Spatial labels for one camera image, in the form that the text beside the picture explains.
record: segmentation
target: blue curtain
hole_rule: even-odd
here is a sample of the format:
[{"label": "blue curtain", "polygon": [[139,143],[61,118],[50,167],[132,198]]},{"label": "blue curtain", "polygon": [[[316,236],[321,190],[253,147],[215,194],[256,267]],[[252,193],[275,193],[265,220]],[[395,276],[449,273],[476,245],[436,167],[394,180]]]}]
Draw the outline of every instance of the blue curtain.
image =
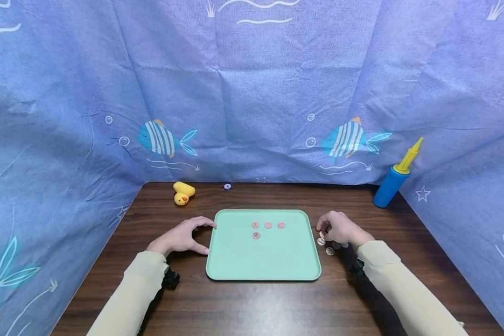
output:
[{"label": "blue curtain", "polygon": [[148,181],[380,183],[504,328],[502,0],[0,0],[0,335],[46,335]]}]

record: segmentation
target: sleeve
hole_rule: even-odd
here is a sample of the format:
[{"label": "sleeve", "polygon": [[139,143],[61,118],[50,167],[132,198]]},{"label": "sleeve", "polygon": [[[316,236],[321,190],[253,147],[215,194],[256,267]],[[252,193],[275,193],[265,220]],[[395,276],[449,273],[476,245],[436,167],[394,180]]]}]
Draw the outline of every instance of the sleeve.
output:
[{"label": "sleeve", "polygon": [[468,336],[384,241],[369,241],[357,253],[364,273],[394,307],[408,336]]},{"label": "sleeve", "polygon": [[134,336],[149,304],[161,289],[168,265],[163,255],[144,251],[127,268],[87,336]]}]

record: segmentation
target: wooden table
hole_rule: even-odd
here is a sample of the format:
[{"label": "wooden table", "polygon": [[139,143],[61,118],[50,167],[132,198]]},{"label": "wooden table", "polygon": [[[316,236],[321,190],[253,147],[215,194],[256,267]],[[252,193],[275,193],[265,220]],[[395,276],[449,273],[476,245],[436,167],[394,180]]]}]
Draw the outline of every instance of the wooden table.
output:
[{"label": "wooden table", "polygon": [[[86,335],[137,252],[182,220],[220,209],[302,209],[312,225],[329,210],[344,211],[377,239],[385,240],[405,265],[459,320],[471,336],[504,335],[433,237],[399,195],[390,208],[376,208],[375,187],[305,184],[194,183],[196,197],[174,205],[171,183],[146,184],[65,311],[54,336]],[[210,230],[199,243],[209,246]],[[404,335],[395,312],[348,266],[350,249],[330,257],[318,246],[322,276],[309,283],[214,282],[206,257],[175,254],[171,268],[181,275],[176,290],[161,291],[148,311],[141,335]]]}]

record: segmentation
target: striped fish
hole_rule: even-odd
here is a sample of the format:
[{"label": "striped fish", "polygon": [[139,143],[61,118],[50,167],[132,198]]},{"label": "striped fish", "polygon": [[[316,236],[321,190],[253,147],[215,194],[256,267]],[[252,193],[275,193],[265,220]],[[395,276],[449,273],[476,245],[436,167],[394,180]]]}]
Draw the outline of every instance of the striped fish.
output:
[{"label": "striped fish", "polygon": [[140,128],[138,141],[153,153],[168,155],[170,158],[174,157],[175,143],[179,142],[179,145],[185,152],[197,156],[198,154],[196,151],[191,146],[185,144],[185,142],[192,139],[195,134],[196,130],[193,130],[185,134],[181,140],[177,140],[163,123],[157,119],[148,121]]},{"label": "striped fish", "polygon": [[354,117],[343,126],[340,126],[323,140],[322,148],[333,158],[353,155],[361,146],[366,146],[372,153],[379,153],[379,148],[373,142],[388,139],[392,133],[372,132],[373,137],[367,138],[359,117]]},{"label": "striped fish", "polygon": [[0,259],[0,288],[16,287],[30,279],[40,269],[39,267],[29,267],[12,272],[11,268],[18,253],[17,247],[17,238],[14,236]]}]

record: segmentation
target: rubber duck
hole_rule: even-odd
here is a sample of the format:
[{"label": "rubber duck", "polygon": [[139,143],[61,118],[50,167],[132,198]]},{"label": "rubber duck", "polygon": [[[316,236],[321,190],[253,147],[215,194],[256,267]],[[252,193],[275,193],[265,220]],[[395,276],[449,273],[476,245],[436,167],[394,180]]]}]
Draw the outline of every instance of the rubber duck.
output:
[{"label": "rubber duck", "polygon": [[176,192],[174,196],[174,202],[177,205],[187,204],[191,196],[196,193],[196,189],[192,187],[192,185],[188,185],[182,182],[174,183],[174,190]]}]

